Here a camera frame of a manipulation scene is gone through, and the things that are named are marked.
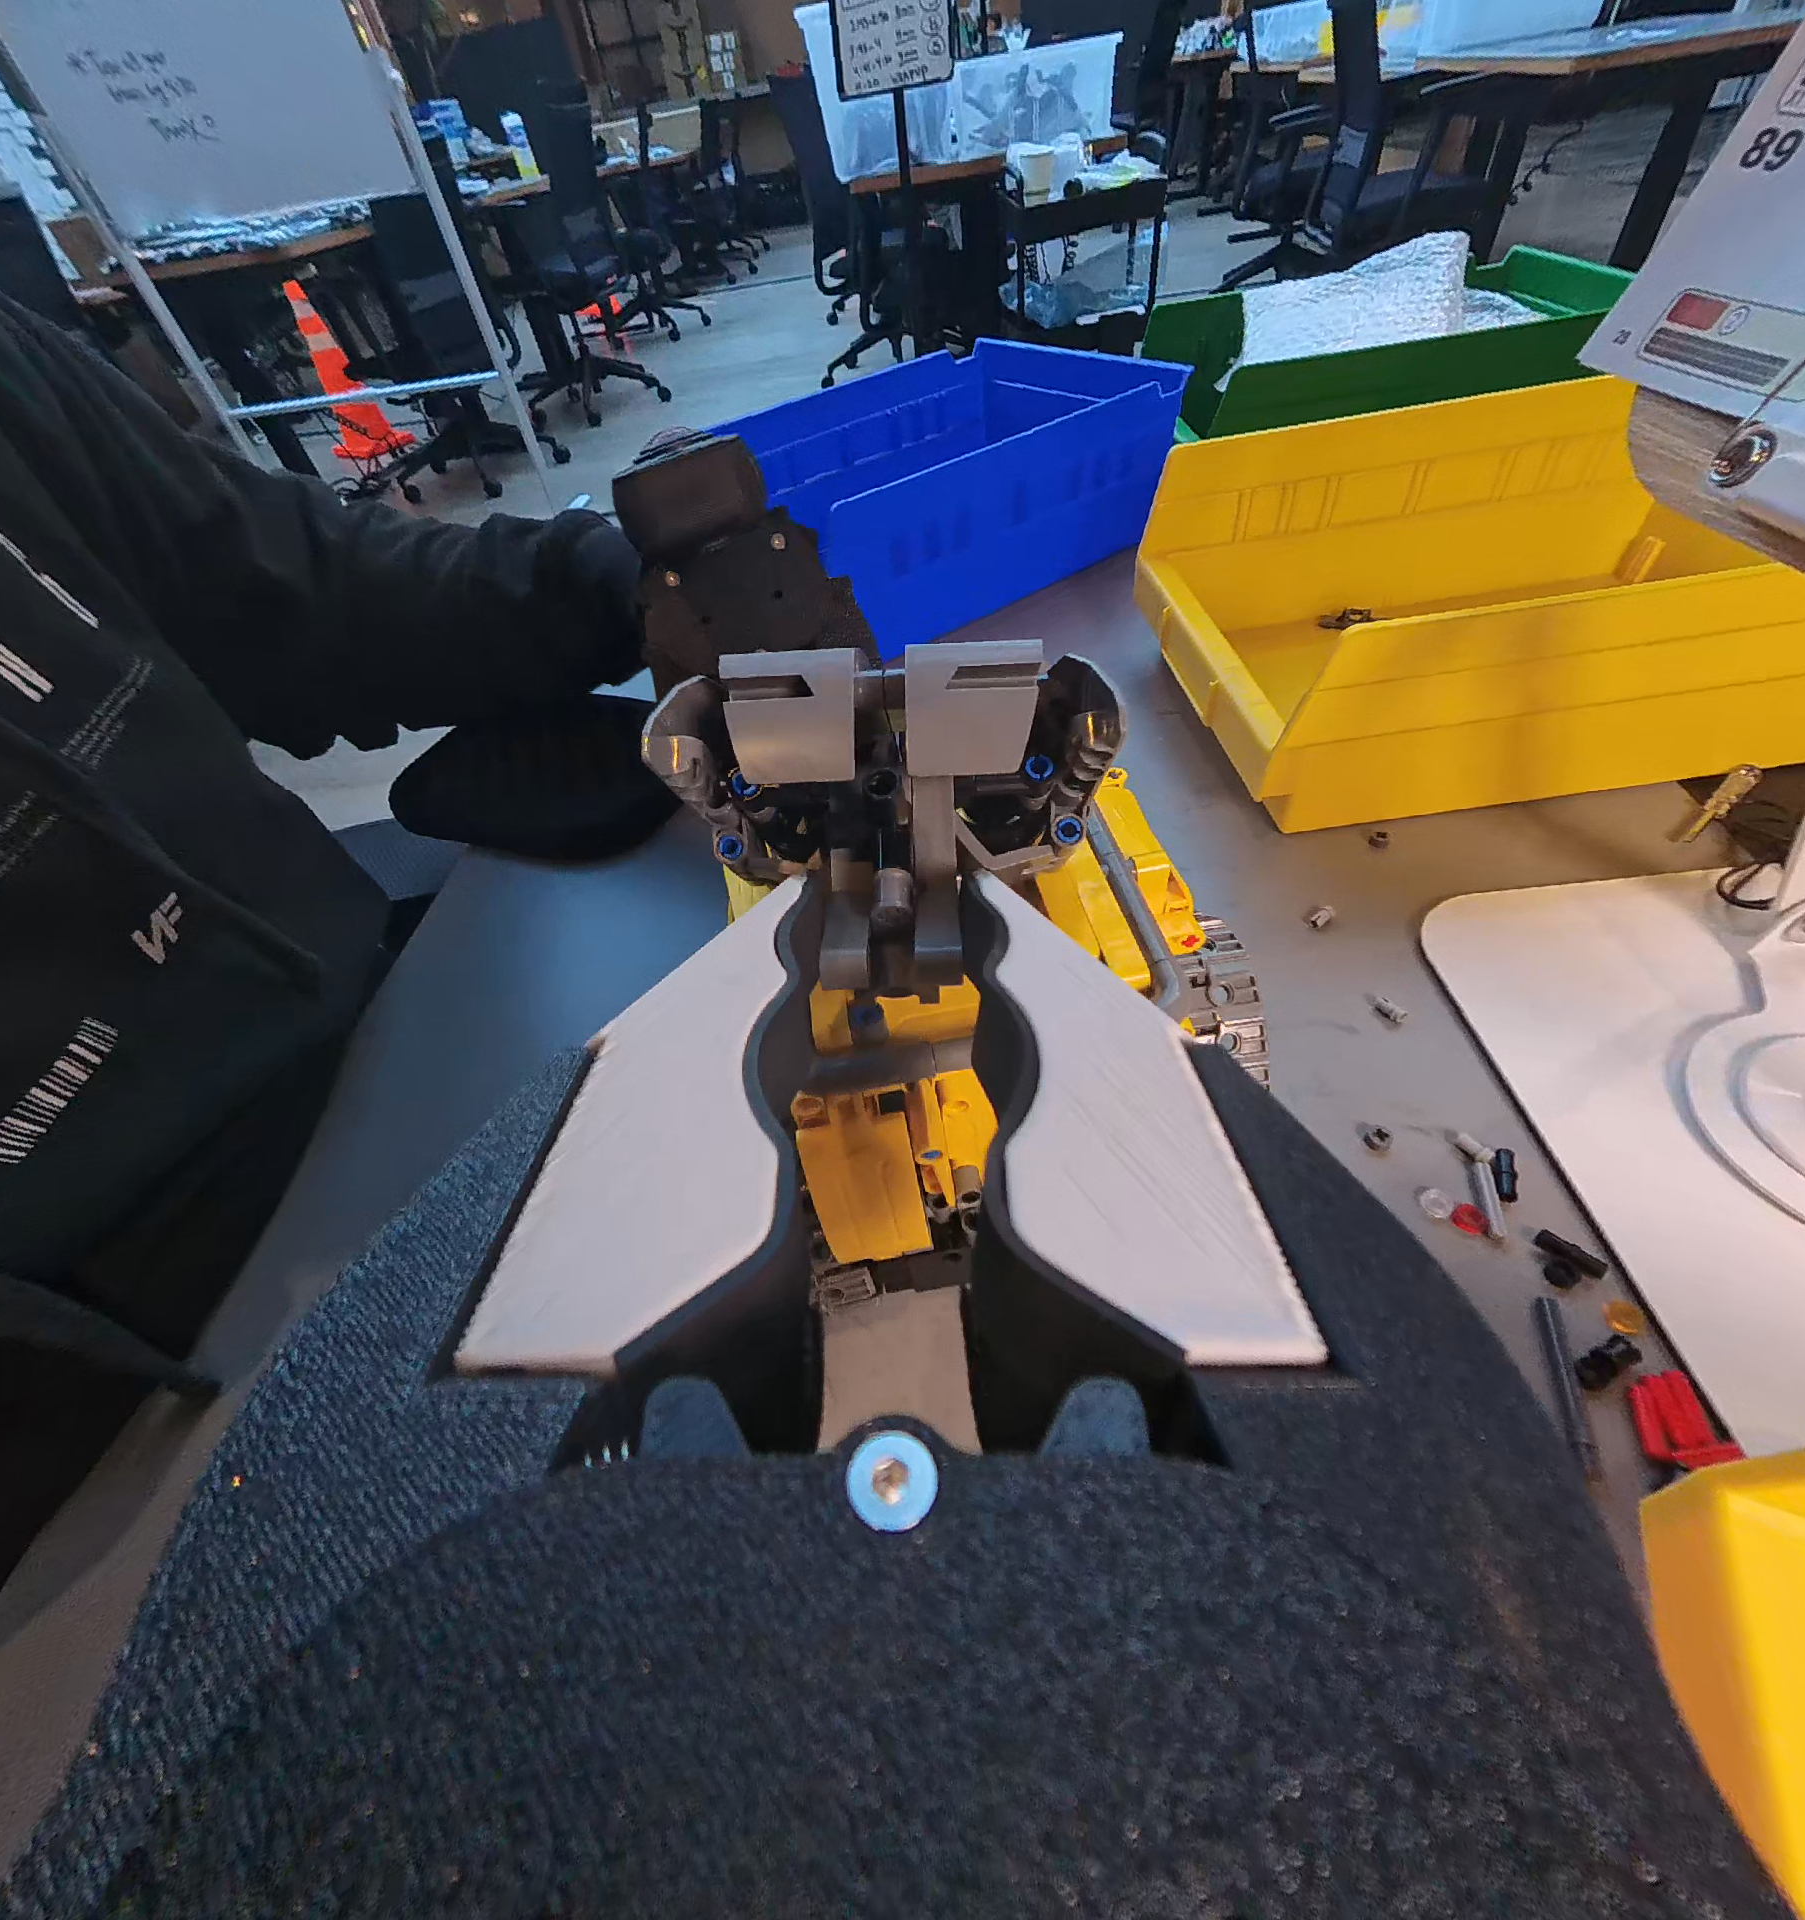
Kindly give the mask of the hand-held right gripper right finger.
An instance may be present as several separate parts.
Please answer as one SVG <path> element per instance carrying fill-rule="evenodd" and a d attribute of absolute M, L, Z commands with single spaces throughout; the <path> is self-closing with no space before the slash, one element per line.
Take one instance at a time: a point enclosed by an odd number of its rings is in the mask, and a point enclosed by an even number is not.
<path fill-rule="evenodd" d="M 1330 1361 L 1203 1067 L 1147 995 L 1018 894 L 963 898 L 995 1110 L 971 1326 L 1025 1378 Z"/>

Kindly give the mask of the orange traffic cone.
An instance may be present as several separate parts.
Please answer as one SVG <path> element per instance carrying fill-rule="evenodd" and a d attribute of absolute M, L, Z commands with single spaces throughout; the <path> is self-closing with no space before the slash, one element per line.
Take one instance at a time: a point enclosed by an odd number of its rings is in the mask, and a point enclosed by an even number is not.
<path fill-rule="evenodd" d="M 410 449 L 416 448 L 414 435 L 397 429 L 376 403 L 350 401 L 345 398 L 357 390 L 357 384 L 347 371 L 347 356 L 341 353 L 327 320 L 317 313 L 301 284 L 295 280 L 283 282 L 283 295 L 301 337 L 301 348 L 310 359 L 320 393 L 331 401 L 328 416 L 336 421 L 336 459 L 360 478 L 368 478 L 410 454 Z"/>

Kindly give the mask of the grey toy robot head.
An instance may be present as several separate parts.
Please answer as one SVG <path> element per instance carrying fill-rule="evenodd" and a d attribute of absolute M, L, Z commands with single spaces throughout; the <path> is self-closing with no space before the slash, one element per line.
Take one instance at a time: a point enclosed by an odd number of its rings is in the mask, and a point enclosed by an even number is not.
<path fill-rule="evenodd" d="M 1087 659 L 1036 640 L 742 654 L 666 694 L 641 756 L 748 882 L 814 877 L 814 982 L 932 999 L 965 972 L 961 890 L 1020 886 L 1087 839 L 1125 736 Z"/>

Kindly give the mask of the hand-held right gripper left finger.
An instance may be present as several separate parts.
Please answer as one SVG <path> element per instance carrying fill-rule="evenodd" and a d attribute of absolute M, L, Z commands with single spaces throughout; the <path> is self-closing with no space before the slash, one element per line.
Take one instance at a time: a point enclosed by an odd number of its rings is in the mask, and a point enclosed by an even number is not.
<path fill-rule="evenodd" d="M 591 1041 L 488 1264 L 460 1375 L 634 1380 L 810 1303 L 793 1104 L 824 894 L 781 885 Z"/>

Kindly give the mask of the white sign board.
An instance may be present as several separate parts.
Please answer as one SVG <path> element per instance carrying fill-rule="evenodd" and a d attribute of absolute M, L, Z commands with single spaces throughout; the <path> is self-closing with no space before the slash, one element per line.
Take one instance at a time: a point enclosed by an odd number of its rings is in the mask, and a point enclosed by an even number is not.
<path fill-rule="evenodd" d="M 828 3 L 828 16 L 844 103 L 953 81 L 953 3 Z"/>

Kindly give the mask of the building instruction booklet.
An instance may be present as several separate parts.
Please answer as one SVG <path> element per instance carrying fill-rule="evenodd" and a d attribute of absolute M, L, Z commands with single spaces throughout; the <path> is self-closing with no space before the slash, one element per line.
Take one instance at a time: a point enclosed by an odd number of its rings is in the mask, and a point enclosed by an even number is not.
<path fill-rule="evenodd" d="M 1805 416 L 1805 24 L 1580 361 L 1710 413 Z"/>

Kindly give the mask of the white book stand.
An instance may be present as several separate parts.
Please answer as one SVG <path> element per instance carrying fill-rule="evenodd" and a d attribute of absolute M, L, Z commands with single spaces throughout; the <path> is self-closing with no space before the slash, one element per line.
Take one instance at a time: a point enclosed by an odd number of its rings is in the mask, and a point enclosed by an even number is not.
<path fill-rule="evenodd" d="M 1805 544 L 1805 361 L 1705 472 L 1736 532 Z M 1789 761 L 1769 685 L 1805 573 L 1741 567 L 1627 590 L 1620 637 L 1572 654 L 1567 738 L 1603 784 Z M 1774 879 L 1569 882 L 1448 901 L 1425 956 L 1570 1188 L 1748 1453 L 1805 1448 L 1805 811 Z"/>

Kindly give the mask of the green plastic bin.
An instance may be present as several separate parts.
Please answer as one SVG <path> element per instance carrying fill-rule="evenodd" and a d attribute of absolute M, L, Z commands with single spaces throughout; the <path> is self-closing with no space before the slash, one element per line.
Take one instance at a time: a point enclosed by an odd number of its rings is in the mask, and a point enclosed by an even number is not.
<path fill-rule="evenodd" d="M 1236 367 L 1246 290 L 1217 292 L 1156 306 L 1144 356 L 1187 368 L 1177 439 L 1225 442 L 1584 380 L 1582 349 L 1633 280 L 1608 262 L 1519 246 L 1469 264 L 1466 285 L 1510 295 L 1537 320 L 1246 368 Z"/>

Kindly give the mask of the yellow plastic bin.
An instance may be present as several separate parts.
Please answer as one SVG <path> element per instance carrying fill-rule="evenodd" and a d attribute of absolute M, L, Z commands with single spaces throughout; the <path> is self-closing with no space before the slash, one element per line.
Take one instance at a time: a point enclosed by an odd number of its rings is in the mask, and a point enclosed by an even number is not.
<path fill-rule="evenodd" d="M 1690 1474 L 1649 1496 L 1639 1524 L 1668 1689 L 1805 1917 L 1805 1450 Z"/>
<path fill-rule="evenodd" d="M 1612 377 L 1175 445 L 1135 603 L 1285 832 L 1805 761 L 1805 573 L 1660 505 Z M 1379 621 L 1320 633 L 1324 613 Z"/>

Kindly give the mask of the clear bubble wrap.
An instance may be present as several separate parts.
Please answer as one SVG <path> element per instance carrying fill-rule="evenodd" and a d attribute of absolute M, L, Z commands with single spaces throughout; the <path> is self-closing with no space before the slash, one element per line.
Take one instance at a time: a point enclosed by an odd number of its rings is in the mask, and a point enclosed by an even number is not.
<path fill-rule="evenodd" d="M 1466 285 L 1469 237 L 1425 233 L 1311 280 L 1243 294 L 1237 368 L 1441 340 L 1537 320 L 1510 295 Z"/>

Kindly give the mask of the scattered small building pieces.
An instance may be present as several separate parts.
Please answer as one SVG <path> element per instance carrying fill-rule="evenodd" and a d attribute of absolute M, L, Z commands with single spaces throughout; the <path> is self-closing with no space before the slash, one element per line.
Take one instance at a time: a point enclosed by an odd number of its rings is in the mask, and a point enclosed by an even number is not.
<path fill-rule="evenodd" d="M 1742 1393 L 1780 1215 L 1705 1145 L 1699 1030 L 1624 933 L 1702 882 L 1586 882 L 1448 901 L 1428 969 L 1401 918 L 1295 933 L 1268 988 L 1282 1101 L 1455 1281 L 1562 1429 L 1574 1387 L 1614 1506 L 1769 1453 Z"/>

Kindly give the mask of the black office chair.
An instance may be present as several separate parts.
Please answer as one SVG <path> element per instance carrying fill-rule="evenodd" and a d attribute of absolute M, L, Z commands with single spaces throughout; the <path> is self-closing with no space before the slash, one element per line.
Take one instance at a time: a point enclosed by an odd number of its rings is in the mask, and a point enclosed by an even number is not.
<path fill-rule="evenodd" d="M 375 484 L 372 492 L 396 489 L 410 505 L 420 505 L 420 472 L 444 476 L 451 464 L 467 462 L 483 496 L 502 497 L 504 487 L 488 475 L 484 461 L 526 451 L 526 439 L 516 427 L 490 418 L 483 406 L 481 390 L 496 367 L 432 206 L 425 193 L 410 191 L 372 201 L 368 212 L 372 280 L 396 340 L 385 356 L 386 382 L 397 387 L 451 377 L 463 382 L 457 390 L 419 396 L 429 434 L 419 449 L 393 464 L 392 478 Z"/>

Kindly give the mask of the yellow tracked toy robot body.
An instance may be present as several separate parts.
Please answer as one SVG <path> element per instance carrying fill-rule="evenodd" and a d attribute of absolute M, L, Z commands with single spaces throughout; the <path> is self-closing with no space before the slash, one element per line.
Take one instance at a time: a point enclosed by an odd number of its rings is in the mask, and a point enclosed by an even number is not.
<path fill-rule="evenodd" d="M 1081 850 L 1020 898 L 1175 1019 L 1189 1047 L 1267 1078 L 1242 944 L 1197 911 L 1123 766 L 1106 773 Z M 937 1000 L 811 995 L 817 1069 L 793 1123 L 828 1308 L 969 1279 L 996 1134 L 971 1057 L 980 1006 L 974 982 Z"/>

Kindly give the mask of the blue plastic bin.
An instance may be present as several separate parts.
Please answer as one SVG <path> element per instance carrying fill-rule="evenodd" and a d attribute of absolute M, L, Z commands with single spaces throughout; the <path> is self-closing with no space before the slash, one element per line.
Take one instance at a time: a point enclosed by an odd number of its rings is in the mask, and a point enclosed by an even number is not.
<path fill-rule="evenodd" d="M 984 340 L 718 425 L 883 659 L 1133 548 L 1189 368 Z"/>

